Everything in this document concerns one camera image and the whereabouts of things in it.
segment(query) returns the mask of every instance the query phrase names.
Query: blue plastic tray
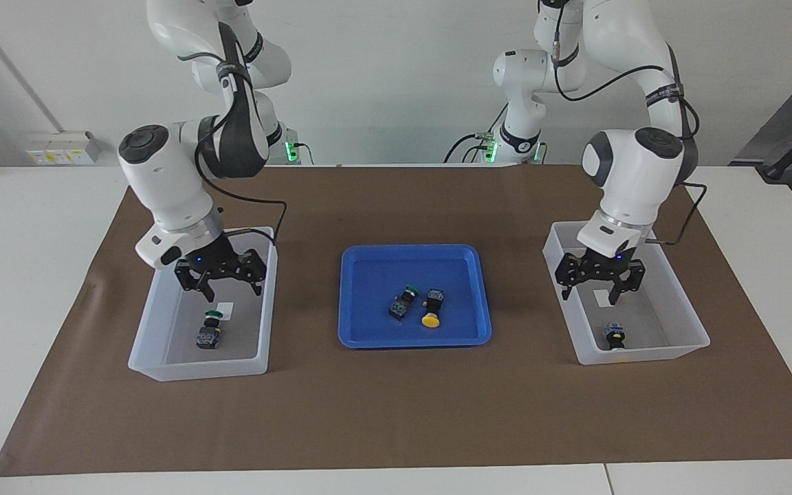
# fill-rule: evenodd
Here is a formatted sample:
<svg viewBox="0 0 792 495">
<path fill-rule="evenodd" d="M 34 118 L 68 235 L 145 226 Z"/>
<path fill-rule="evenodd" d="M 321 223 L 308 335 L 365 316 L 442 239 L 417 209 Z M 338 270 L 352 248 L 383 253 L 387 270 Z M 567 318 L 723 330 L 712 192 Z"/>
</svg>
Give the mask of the blue plastic tray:
<svg viewBox="0 0 792 495">
<path fill-rule="evenodd" d="M 387 313 L 406 285 L 421 293 L 405 318 Z M 442 289 L 442 324 L 421 324 L 429 289 Z M 485 344 L 491 319 L 479 254 L 465 244 L 354 245 L 342 257 L 338 338 L 352 349 Z"/>
</svg>

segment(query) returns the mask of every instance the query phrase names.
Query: white paper sticker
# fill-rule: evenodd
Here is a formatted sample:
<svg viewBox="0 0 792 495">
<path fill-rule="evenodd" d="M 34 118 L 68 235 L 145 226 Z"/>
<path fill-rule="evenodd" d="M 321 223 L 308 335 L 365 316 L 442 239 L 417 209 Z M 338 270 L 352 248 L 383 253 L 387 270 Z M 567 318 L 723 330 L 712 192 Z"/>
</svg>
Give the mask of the white paper sticker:
<svg viewBox="0 0 792 495">
<path fill-rule="evenodd" d="M 234 303 L 220 302 L 216 307 L 216 311 L 223 314 L 222 318 L 219 318 L 220 322 L 227 322 L 227 320 L 230 320 L 230 314 L 234 311 Z"/>
<path fill-rule="evenodd" d="M 597 307 L 613 307 L 610 304 L 610 291 L 604 291 L 604 289 L 598 289 L 594 291 L 595 298 L 597 300 Z"/>
</svg>

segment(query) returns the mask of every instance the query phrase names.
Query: white plastic bin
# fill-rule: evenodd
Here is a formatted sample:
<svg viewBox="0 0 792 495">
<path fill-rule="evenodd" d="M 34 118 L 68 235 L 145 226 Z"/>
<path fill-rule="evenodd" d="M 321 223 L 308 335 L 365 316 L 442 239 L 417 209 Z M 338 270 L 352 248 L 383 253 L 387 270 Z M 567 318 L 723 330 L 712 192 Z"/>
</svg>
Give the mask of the white plastic bin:
<svg viewBox="0 0 792 495">
<path fill-rule="evenodd" d="M 273 235 L 271 228 L 258 228 Z M 198 291 L 183 291 L 173 267 L 155 272 L 148 290 L 145 308 L 128 367 L 159 382 L 194 380 L 223 376 L 262 374 L 267 371 L 270 347 L 271 316 L 274 312 L 274 286 L 277 274 L 277 251 L 270 241 L 258 234 L 230 238 L 234 250 L 249 248 L 267 264 L 267 276 L 261 297 L 250 285 L 233 279 L 214 280 L 216 292 L 212 303 Z M 233 304 L 230 319 L 222 320 L 218 348 L 199 349 L 195 345 L 204 313 Z"/>
<path fill-rule="evenodd" d="M 673 360 L 710 345 L 710 338 L 660 245 L 639 245 L 635 259 L 642 260 L 646 267 L 641 288 L 619 296 L 616 306 L 609 307 L 604 297 L 612 287 L 610 282 L 589 281 L 576 285 L 568 300 L 563 300 L 563 287 L 556 282 L 554 273 L 565 252 L 576 256 L 584 253 L 584 245 L 576 241 L 584 225 L 585 222 L 553 223 L 543 248 L 580 363 Z M 608 322 L 619 323 L 625 328 L 624 350 L 609 350 L 604 338 Z"/>
</svg>

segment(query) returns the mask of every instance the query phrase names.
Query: brown mat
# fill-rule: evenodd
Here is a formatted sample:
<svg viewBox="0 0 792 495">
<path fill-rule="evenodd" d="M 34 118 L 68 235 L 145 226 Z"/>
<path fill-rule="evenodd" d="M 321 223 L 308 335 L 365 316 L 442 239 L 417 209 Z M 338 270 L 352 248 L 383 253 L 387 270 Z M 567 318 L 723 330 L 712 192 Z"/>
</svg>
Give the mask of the brown mat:
<svg viewBox="0 0 792 495">
<path fill-rule="evenodd" d="M 289 201 L 262 376 L 132 372 L 150 215 L 124 198 L 0 453 L 0 476 L 792 458 L 792 375 L 704 222 L 668 258 L 711 336 L 675 361 L 580 366 L 543 259 L 549 226 L 600 192 L 579 167 L 267 169 L 235 191 Z M 217 197 L 229 226 L 276 209 Z M 677 190 L 657 232 L 691 206 Z M 340 255 L 468 243 L 494 335 L 472 349 L 350 351 Z"/>
</svg>

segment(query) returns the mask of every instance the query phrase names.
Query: white table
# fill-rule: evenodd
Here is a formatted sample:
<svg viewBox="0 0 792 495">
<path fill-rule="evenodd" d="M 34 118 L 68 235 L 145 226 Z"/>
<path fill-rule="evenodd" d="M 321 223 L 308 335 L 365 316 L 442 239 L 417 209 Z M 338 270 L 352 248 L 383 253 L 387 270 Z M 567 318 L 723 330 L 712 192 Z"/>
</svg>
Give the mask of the white table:
<svg viewBox="0 0 792 495">
<path fill-rule="evenodd" d="M 701 213 L 792 370 L 792 194 L 750 169 L 692 179 L 710 185 Z M 0 168 L 0 448 L 125 187 L 117 167 Z M 767 494 L 792 492 L 792 461 L 0 478 L 0 493 L 60 492 Z"/>
</svg>

